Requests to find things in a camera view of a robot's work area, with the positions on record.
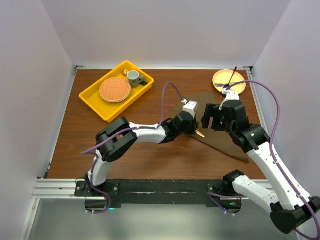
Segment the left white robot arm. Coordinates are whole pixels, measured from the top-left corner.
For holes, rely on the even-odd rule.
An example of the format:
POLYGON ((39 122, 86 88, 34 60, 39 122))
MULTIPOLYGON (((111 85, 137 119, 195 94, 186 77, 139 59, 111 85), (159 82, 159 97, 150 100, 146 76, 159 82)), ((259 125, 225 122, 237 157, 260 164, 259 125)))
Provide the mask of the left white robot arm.
POLYGON ((94 155, 93 165, 85 177, 86 191, 99 196, 112 163, 122 158, 134 144, 171 143, 182 134, 194 135, 198 126, 196 114, 186 110, 154 125, 135 124, 125 117, 118 118, 96 135, 94 147, 82 152, 83 155, 94 155))

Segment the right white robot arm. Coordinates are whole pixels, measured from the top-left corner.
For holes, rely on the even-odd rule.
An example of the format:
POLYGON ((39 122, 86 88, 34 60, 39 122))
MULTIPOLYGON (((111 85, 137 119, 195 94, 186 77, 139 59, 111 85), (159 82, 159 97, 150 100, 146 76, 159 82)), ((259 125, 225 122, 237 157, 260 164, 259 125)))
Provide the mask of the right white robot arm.
POLYGON ((204 129, 228 133, 256 163, 273 189, 265 189, 235 170, 223 178, 222 189, 227 196, 240 194, 249 198, 269 214, 284 234, 295 231, 320 210, 320 198, 311 196, 293 177, 276 153, 269 135, 262 126, 249 122, 246 108, 239 100, 228 100, 222 105, 207 104, 201 123, 204 129))

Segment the gold butter knife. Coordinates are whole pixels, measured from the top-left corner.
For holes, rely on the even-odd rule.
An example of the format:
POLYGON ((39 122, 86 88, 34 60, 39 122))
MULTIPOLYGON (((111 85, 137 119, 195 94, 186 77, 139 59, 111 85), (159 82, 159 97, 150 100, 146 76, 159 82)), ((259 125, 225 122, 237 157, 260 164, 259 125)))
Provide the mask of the gold butter knife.
POLYGON ((195 133, 196 133, 198 136, 200 136, 200 137, 202 137, 202 138, 205 138, 205 135, 204 135, 203 133, 201 133, 199 130, 196 130, 195 133))

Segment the brown cloth napkin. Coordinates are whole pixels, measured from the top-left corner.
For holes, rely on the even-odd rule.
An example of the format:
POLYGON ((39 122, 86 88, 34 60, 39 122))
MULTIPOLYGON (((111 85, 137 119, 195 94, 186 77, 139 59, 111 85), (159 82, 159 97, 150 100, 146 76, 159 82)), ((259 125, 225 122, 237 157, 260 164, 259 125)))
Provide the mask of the brown cloth napkin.
POLYGON ((195 140, 239 161, 248 163, 249 157, 243 150, 233 143, 230 136, 224 131, 215 131, 211 128, 202 128, 201 119, 204 116, 206 105, 218 105, 221 100, 217 99, 213 92, 207 91, 202 93, 191 94, 184 97, 188 101, 197 102, 196 121, 198 122, 197 130, 201 132, 204 137, 197 134, 191 135, 195 140))

